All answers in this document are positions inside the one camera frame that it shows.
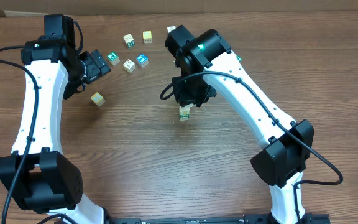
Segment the green 4 block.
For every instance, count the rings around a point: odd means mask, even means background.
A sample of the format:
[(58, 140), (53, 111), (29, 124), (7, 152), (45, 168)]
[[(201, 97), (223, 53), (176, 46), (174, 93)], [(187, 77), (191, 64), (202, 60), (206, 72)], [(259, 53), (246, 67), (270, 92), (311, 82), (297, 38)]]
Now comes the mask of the green 4 block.
[(188, 114), (181, 114), (180, 115), (180, 121), (188, 121), (190, 118), (190, 115)]

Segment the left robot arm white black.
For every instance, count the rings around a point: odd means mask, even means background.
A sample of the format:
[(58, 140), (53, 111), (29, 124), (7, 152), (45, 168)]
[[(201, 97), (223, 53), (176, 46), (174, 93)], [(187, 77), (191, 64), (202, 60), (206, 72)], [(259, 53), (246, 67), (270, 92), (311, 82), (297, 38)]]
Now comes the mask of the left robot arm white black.
[(44, 17), (44, 34), (20, 47), (25, 73), (21, 125), (11, 154), (0, 157), (6, 202), (62, 223), (111, 223), (107, 210), (83, 191), (80, 170), (62, 151), (62, 103), (110, 72), (99, 51), (76, 41), (76, 21), (63, 14)]

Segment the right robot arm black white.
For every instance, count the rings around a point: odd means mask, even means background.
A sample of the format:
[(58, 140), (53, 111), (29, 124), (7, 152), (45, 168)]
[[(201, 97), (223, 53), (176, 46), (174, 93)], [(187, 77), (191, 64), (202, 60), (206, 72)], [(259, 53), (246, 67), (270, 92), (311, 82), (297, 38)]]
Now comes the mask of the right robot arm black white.
[(197, 107), (222, 95), (250, 128), (261, 148), (251, 159), (258, 176), (270, 187), (273, 223), (306, 223), (301, 180), (314, 136), (312, 125), (296, 122), (277, 107), (243, 69), (239, 57), (214, 29), (195, 37), (184, 26), (170, 28), (165, 46), (181, 76), (172, 79), (177, 103)]

